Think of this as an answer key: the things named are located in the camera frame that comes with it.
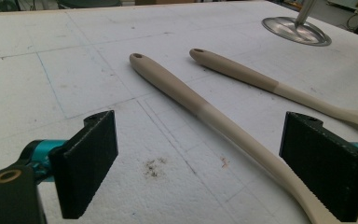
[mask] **floor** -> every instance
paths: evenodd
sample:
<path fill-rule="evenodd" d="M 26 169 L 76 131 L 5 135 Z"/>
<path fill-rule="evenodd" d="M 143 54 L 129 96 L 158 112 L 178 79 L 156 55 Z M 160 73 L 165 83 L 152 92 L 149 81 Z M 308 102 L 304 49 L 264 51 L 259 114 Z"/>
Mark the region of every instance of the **floor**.
<path fill-rule="evenodd" d="M 21 10 L 33 10 L 35 7 L 36 10 L 42 10 L 41 0 L 19 0 L 21 5 Z M 123 7 L 133 6 L 133 0 L 122 0 Z M 48 0 L 49 9 L 58 9 L 56 0 Z M 320 21 L 327 22 L 329 24 L 335 25 L 342 29 L 352 30 L 358 25 L 358 17 L 351 18 L 349 26 L 347 21 L 351 16 L 353 16 L 353 10 L 348 10 L 343 7 L 331 6 L 327 4 L 327 0 L 316 0 L 315 7 L 310 13 L 310 17 L 315 18 Z"/>

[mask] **spatula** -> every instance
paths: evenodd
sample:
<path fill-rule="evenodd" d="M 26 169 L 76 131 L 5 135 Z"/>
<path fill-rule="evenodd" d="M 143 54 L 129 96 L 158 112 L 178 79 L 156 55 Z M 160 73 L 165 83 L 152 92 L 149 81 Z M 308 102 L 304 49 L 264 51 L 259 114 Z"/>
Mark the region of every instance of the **spatula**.
<path fill-rule="evenodd" d="M 198 63 L 223 75 L 234 77 L 239 81 L 251 84 L 262 90 L 270 91 L 299 104 L 318 110 L 332 118 L 358 124 L 358 110 L 348 110 L 330 105 L 270 77 L 266 77 L 242 64 L 233 62 L 230 59 L 205 49 L 192 49 L 190 55 Z"/>
<path fill-rule="evenodd" d="M 172 97 L 200 120 L 230 139 L 266 168 L 296 198 L 312 223 L 340 223 L 284 161 L 273 155 L 235 122 L 191 90 L 184 82 L 142 54 L 132 54 L 130 62 L 139 75 Z"/>

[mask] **round metal base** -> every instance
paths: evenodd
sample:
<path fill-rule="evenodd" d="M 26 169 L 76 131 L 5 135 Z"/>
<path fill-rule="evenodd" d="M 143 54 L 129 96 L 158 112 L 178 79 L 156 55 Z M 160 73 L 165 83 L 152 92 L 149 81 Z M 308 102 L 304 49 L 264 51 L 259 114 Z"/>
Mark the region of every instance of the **round metal base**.
<path fill-rule="evenodd" d="M 289 17 L 266 18 L 262 21 L 264 27 L 275 35 L 295 41 L 297 43 L 312 46 L 327 46 L 331 39 L 318 27 L 304 22 L 296 24 L 296 19 Z"/>

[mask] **silver metal rod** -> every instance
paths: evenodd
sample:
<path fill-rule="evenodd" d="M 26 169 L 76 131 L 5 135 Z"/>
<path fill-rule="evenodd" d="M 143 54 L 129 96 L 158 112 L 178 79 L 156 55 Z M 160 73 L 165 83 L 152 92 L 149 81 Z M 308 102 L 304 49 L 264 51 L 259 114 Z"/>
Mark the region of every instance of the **silver metal rod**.
<path fill-rule="evenodd" d="M 316 3 L 315 0 L 305 0 L 304 2 L 305 3 L 303 4 L 303 7 L 301 8 L 300 13 L 298 13 L 298 16 L 296 18 L 295 26 L 298 26 L 299 24 L 304 24 L 305 20 L 309 16 Z"/>

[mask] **utensil handle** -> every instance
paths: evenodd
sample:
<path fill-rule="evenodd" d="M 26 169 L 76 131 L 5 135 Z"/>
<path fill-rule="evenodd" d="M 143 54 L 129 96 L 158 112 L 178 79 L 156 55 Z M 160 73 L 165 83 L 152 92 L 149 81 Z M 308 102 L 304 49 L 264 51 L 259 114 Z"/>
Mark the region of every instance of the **utensil handle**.
<path fill-rule="evenodd" d="M 338 223 L 337 219 L 328 212 L 289 166 L 258 143 L 235 122 L 192 91 L 184 82 L 142 54 L 132 54 L 130 62 L 139 75 L 230 139 L 274 175 L 277 181 L 301 204 L 312 223 Z"/>
<path fill-rule="evenodd" d="M 346 113 L 342 113 L 342 109 L 338 109 L 302 91 L 298 91 L 277 80 L 266 77 L 251 68 L 231 61 L 223 56 L 205 49 L 192 49 L 190 55 L 196 62 L 223 75 L 236 78 L 239 81 L 251 84 L 262 90 L 275 93 L 299 104 L 318 110 L 333 118 L 351 120 Z"/>

